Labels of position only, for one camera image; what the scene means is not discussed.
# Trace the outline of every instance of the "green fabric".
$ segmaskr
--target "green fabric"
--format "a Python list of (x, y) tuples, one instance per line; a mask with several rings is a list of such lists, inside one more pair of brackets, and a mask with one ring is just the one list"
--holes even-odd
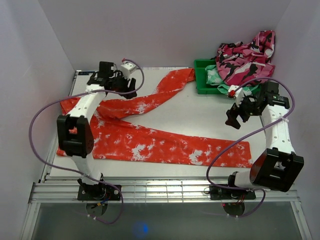
[[(255, 85), (255, 86), (245, 86), (243, 88), (243, 92), (245, 95), (251, 95), (252, 94), (252, 91), (255, 90), (257, 87), (259, 87), (259, 84), (258, 85)], [(220, 93), (222, 94), (225, 94), (225, 95), (228, 95), (228, 90), (229, 90), (230, 86), (228, 86), (227, 84), (223, 83), (223, 84), (220, 84), (218, 86), (218, 90)]]
[[(206, 84), (209, 84), (211, 86), (217, 86), (217, 89), (220, 93), (228, 95), (228, 90), (230, 86), (225, 84), (225, 82), (221, 79), (219, 76), (217, 65), (209, 65), (205, 68), (206, 71)], [(255, 86), (245, 86), (243, 88), (244, 94), (251, 95), (252, 91), (255, 90), (258, 85)]]
[(219, 76), (217, 65), (209, 65), (205, 68), (206, 71), (206, 84), (209, 85), (219, 85), (224, 81)]

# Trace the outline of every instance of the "clothing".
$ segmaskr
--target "clothing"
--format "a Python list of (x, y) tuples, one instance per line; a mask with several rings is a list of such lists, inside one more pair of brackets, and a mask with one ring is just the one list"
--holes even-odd
[(219, 76), (217, 65), (209, 65), (205, 68), (206, 71), (206, 84), (215, 86), (223, 84), (224, 81)]
[[(130, 115), (145, 114), (155, 109), (194, 79), (192, 68), (175, 70), (169, 72), (149, 96), (102, 101), (90, 121), (94, 137), (93, 157), (208, 166), (211, 160), (233, 141), (185, 136), (121, 120)], [(73, 98), (61, 102), (62, 112), (68, 113), (78, 100), (79, 98)], [(65, 156), (64, 151), (60, 149), (57, 154)], [(214, 166), (250, 168), (252, 166), (250, 159), (250, 145), (242, 141), (223, 154)]]
[(271, 30), (261, 31), (248, 44), (221, 43), (215, 60), (217, 71), (225, 84), (239, 86), (254, 78), (271, 77), (275, 70), (270, 63), (275, 50), (275, 35)]
[[(225, 82), (221, 79), (217, 71), (217, 65), (209, 65), (205, 68), (207, 73), (206, 84), (217, 86), (217, 89), (220, 93), (228, 95), (228, 90), (230, 86), (226, 85)], [(259, 85), (255, 86), (245, 86), (243, 91), (245, 95), (251, 95), (252, 91), (258, 88)]]

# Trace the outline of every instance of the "white table surface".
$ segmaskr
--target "white table surface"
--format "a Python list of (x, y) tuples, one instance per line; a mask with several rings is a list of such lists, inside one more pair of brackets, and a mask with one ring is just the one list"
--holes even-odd
[[(150, 95), (161, 79), (172, 67), (144, 68), (145, 84), (138, 91), (138, 96)], [(141, 83), (140, 71), (132, 75), (136, 78), (136, 87)], [(84, 92), (87, 76), (78, 76), (72, 94)], [(116, 94), (108, 94), (106, 99), (120, 99)], [(237, 140), (258, 128), (261, 128), (259, 117), (251, 117), (248, 122), (242, 123), (239, 130), (225, 125), (226, 111), (230, 109), (233, 100), (225, 95), (199, 95), (196, 90), (196, 82), (187, 83), (185, 88), (173, 98), (163, 103), (156, 109), (143, 114), (123, 118), (130, 123), (142, 125), (148, 128), (166, 132), (199, 136), (223, 140)], [(247, 138), (250, 143), (251, 161), (254, 162), (265, 150), (266, 138), (263, 132)], [(108, 159), (94, 160), (99, 170), (105, 177), (113, 178), (204, 178), (206, 166), (132, 162)], [(75, 163), (66, 156), (56, 155), (53, 164), (76, 169)], [(210, 176), (226, 177), (235, 171), (243, 172), (248, 168), (212, 167)], [(50, 172), (52, 178), (64, 178), (79, 176), (77, 173), (53, 168)]]

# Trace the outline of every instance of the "metal frame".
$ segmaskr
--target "metal frame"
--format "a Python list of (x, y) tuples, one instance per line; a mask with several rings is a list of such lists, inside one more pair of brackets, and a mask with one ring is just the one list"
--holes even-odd
[[(176, 69), (172, 67), (150, 67), (147, 69)], [(69, 95), (72, 94), (77, 75), (76, 71)], [(58, 147), (58, 137), (55, 135), (46, 161), (52, 163)], [(32, 238), (41, 203), (91, 203), (91, 201), (78, 201), (79, 185), (75, 177), (52, 178), (51, 168), (44, 166), (39, 183), (35, 183), (29, 199), (29, 206), (21, 233), (21, 240)], [(122, 185), (122, 194), (125, 203), (214, 203), (221, 200), (210, 200), (205, 194), (205, 188), (210, 184), (206, 179), (104, 179), (108, 183)], [(227, 178), (216, 178), (217, 184), (226, 184)], [(256, 192), (255, 200), (246, 202), (260, 202), (263, 194)], [(312, 239), (306, 219), (304, 217), (301, 202), (297, 190), (292, 186), (288, 192), (267, 191), (265, 202), (290, 202), (292, 210), (303, 240)]]
[(293, 214), (295, 216), (296, 223), (298, 224), (298, 228), (300, 230), (302, 239), (303, 240), (312, 239), (307, 221), (305, 219), (305, 215), (301, 208), (301, 202), (292, 201), (291, 206), (292, 206)]

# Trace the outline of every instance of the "orange fabric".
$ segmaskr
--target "orange fabric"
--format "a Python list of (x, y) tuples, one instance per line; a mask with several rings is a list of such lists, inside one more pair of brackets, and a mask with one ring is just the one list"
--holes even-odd
[[(180, 92), (195, 79), (191, 68), (169, 72), (153, 94), (130, 100), (112, 99), (101, 102), (90, 127), (94, 137), (93, 157), (151, 163), (171, 163), (208, 166), (210, 161), (232, 141), (185, 136), (129, 123), (121, 118), (145, 114)], [(61, 108), (68, 113), (78, 98), (63, 101)], [(65, 155), (58, 149), (58, 155)], [(250, 168), (249, 143), (240, 142), (222, 155), (214, 166)]]

